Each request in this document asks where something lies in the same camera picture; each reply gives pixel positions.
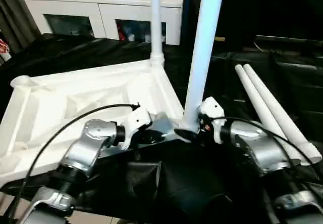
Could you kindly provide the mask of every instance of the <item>white pole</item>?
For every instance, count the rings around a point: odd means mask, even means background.
[[[6,52],[6,53],[1,53],[0,56],[5,60],[8,61],[11,58],[11,55]]]
[[[151,54],[150,61],[151,65],[164,65],[164,54],[162,48],[162,19],[160,16],[160,0],[151,1],[151,22],[150,22],[150,33],[151,33]]]
[[[198,130],[197,112],[202,103],[221,2],[222,0],[201,0],[182,123],[182,127],[194,132]]]
[[[244,71],[243,67],[241,65],[237,65],[235,69],[263,126],[266,129],[286,139],[285,134],[283,133],[282,129],[276,122],[271,111],[268,109],[266,103],[261,98],[259,92],[252,84],[250,78]],[[287,151],[291,159],[303,160],[300,154],[292,146],[288,145],[286,142],[284,142],[281,139],[277,138],[277,140],[283,145],[283,147],[285,148],[285,150]]]
[[[301,131],[297,128],[295,123],[283,109],[283,107],[279,104],[279,102],[275,99],[273,94],[268,90],[259,76],[255,73],[250,65],[243,66],[246,71],[248,77],[250,78],[253,85],[256,87],[259,92],[261,98],[266,103],[267,107],[273,114],[277,123],[285,133],[288,140],[294,143],[297,147],[302,150],[309,159],[313,163],[317,163],[322,160],[322,156],[316,147],[307,141]]]

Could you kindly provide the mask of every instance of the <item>red object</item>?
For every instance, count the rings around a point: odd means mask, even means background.
[[[0,39],[0,53],[7,53],[9,52],[9,46],[4,41]]]
[[[126,41],[125,33],[122,31],[121,26],[117,23],[118,33],[119,33],[119,40]]]

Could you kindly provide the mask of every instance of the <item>floor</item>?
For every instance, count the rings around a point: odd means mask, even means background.
[[[3,215],[8,205],[10,204],[13,196],[5,195],[0,193],[0,215]],[[28,207],[29,202],[26,200],[21,200],[16,218],[19,218],[24,210]],[[73,215],[68,219],[71,224],[116,224],[118,222],[118,218],[112,218],[109,216],[95,215],[90,213],[84,213],[80,211],[74,211]]]

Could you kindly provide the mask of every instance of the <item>cabinet door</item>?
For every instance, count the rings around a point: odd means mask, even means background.
[[[150,21],[149,6],[127,6],[99,4],[106,37],[119,39],[116,20]],[[161,7],[161,22],[166,23],[166,44],[179,45],[182,23],[182,9]]]
[[[98,4],[25,1],[41,33],[106,37]]]

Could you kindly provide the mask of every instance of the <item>white cabinet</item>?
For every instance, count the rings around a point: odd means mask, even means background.
[[[41,33],[119,39],[116,20],[148,22],[150,0],[25,0]],[[160,0],[166,44],[178,45],[183,0]]]
[[[105,37],[98,4],[38,0],[26,0],[26,4],[42,34],[90,34]],[[65,29],[73,23],[77,25]]]
[[[148,6],[99,5],[106,37],[119,39],[116,20],[150,21]],[[166,44],[179,45],[181,37],[182,10],[179,8],[160,9],[161,22],[166,23]]]

